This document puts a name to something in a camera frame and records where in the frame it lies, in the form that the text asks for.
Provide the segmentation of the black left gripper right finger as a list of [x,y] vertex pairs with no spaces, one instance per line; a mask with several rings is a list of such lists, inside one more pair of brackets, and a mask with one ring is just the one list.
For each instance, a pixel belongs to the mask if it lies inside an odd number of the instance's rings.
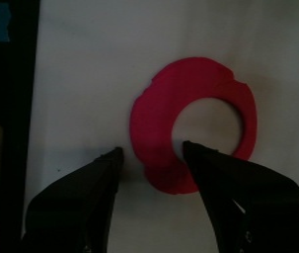
[[299,253],[299,187],[271,169],[190,141],[182,158],[219,253]]

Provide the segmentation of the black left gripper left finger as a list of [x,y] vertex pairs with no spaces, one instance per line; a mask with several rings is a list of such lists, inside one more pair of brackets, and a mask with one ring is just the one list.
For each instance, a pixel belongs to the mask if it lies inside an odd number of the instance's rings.
[[122,163],[116,147],[39,191],[26,208],[18,253],[106,253]]

